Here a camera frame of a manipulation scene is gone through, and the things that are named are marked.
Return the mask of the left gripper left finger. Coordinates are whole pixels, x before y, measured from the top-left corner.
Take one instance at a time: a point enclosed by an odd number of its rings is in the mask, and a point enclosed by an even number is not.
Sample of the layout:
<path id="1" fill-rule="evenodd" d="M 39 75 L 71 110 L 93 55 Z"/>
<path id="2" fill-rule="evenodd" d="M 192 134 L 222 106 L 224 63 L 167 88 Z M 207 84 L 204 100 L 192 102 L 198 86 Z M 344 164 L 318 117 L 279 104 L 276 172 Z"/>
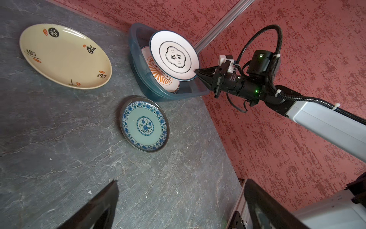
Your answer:
<path id="1" fill-rule="evenodd" d="M 110 229 L 113 225 L 118 198 L 117 180 L 113 180 L 59 228 Z"/>

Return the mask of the teal patterned small plate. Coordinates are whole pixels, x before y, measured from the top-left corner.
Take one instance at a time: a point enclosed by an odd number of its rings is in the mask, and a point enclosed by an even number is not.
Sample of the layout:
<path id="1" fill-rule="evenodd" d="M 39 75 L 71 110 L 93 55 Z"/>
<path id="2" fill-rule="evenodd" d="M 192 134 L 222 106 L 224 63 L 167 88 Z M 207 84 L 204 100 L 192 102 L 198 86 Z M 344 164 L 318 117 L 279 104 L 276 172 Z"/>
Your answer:
<path id="1" fill-rule="evenodd" d="M 170 127 L 166 114 L 158 104 L 145 97 L 126 98 L 119 123 L 126 140 L 138 150 L 157 152 L 168 142 Z"/>

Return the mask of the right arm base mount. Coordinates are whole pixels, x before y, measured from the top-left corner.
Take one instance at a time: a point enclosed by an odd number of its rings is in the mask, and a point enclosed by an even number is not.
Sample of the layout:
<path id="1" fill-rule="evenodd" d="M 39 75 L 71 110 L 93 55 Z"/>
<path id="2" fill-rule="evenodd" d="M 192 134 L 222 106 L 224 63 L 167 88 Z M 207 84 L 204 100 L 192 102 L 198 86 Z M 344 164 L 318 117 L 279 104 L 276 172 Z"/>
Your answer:
<path id="1" fill-rule="evenodd" d="M 249 206 L 244 196 L 247 179 L 243 181 L 242 189 L 228 220 L 226 229 L 252 229 L 253 222 L 250 217 Z"/>

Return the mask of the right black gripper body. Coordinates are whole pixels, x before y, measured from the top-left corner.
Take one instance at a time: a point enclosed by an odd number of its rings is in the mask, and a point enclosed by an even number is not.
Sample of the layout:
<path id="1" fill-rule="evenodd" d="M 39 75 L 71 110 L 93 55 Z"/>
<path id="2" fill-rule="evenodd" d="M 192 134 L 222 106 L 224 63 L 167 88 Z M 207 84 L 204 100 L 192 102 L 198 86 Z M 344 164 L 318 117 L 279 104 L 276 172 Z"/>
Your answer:
<path id="1" fill-rule="evenodd" d="M 248 70 L 245 74 L 241 68 L 234 66 L 234 59 L 220 58 L 220 67 L 215 72 L 217 89 L 214 97 L 218 98 L 221 92 L 226 92 L 226 95 L 232 94 L 247 100 L 250 106 L 255 106 L 259 101 L 274 104 L 275 96 L 266 87 L 270 62 L 268 58 L 253 59 L 246 65 Z"/>

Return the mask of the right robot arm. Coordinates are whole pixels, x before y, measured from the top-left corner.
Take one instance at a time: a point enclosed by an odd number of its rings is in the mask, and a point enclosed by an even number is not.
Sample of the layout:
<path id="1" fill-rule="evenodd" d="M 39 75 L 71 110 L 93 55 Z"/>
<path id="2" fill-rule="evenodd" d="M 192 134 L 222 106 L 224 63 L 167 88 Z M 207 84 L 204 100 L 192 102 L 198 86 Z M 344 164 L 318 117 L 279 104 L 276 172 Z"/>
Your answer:
<path id="1" fill-rule="evenodd" d="M 240 65 L 231 56 L 221 56 L 218 66 L 196 69 L 197 77 L 218 98 L 221 92 L 244 99 L 248 106 L 266 106 L 303 126 L 361 161 L 366 159 L 366 121 L 325 100 L 303 96 L 285 86 L 275 85 L 280 66 L 283 33 L 275 30 L 274 52 L 257 50 L 252 60 Z M 229 229 L 363 229 L 366 226 L 366 176 L 333 196 L 290 213 L 252 179 L 244 181 L 231 217 Z"/>

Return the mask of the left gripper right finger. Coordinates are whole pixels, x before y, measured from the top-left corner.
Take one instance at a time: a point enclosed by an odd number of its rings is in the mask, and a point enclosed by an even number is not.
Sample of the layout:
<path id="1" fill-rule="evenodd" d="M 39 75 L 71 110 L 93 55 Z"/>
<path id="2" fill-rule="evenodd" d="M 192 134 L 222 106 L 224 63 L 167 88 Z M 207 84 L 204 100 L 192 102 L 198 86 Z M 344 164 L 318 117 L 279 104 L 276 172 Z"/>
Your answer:
<path id="1" fill-rule="evenodd" d="M 252 179 L 244 185 L 254 229 L 307 229 L 308 227 L 285 209 Z"/>

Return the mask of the white plate black outline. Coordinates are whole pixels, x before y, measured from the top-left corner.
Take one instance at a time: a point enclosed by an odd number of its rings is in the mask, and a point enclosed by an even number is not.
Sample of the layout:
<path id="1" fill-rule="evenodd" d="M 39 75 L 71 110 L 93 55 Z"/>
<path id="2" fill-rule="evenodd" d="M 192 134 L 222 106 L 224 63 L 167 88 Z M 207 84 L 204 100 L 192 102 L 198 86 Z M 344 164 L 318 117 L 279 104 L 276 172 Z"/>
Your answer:
<path id="1" fill-rule="evenodd" d="M 196 78 L 195 70 L 200 68 L 198 54 L 183 36 L 158 31 L 151 36 L 149 45 L 152 58 L 164 73 L 183 82 Z"/>

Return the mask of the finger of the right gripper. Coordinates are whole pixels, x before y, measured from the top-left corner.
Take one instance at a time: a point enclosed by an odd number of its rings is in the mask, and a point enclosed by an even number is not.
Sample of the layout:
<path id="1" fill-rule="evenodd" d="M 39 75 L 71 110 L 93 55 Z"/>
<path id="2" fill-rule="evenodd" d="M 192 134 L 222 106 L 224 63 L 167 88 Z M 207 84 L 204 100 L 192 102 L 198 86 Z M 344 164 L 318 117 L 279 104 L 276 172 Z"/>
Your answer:
<path id="1" fill-rule="evenodd" d="M 217 89 L 217 74 L 206 75 L 197 73 L 197 77 L 205 84 L 205 86 L 212 92 L 216 93 Z"/>
<path id="2" fill-rule="evenodd" d="M 209 68 L 201 68 L 201 69 L 195 69 L 195 73 L 197 75 L 214 75 L 216 70 L 219 68 L 220 66 L 214 66 L 214 67 L 209 67 Z"/>

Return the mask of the orange sunburst plate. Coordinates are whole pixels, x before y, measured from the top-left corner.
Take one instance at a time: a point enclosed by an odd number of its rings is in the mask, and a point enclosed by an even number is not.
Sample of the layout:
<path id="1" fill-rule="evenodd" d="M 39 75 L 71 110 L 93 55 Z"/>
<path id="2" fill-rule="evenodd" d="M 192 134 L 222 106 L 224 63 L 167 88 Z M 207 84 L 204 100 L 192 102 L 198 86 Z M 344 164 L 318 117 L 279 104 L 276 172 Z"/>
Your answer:
<path id="1" fill-rule="evenodd" d="M 170 93 L 176 93 L 180 88 L 180 81 L 165 74 L 160 69 L 151 55 L 149 46 L 143 47 L 141 52 L 156 82 L 166 91 Z"/>

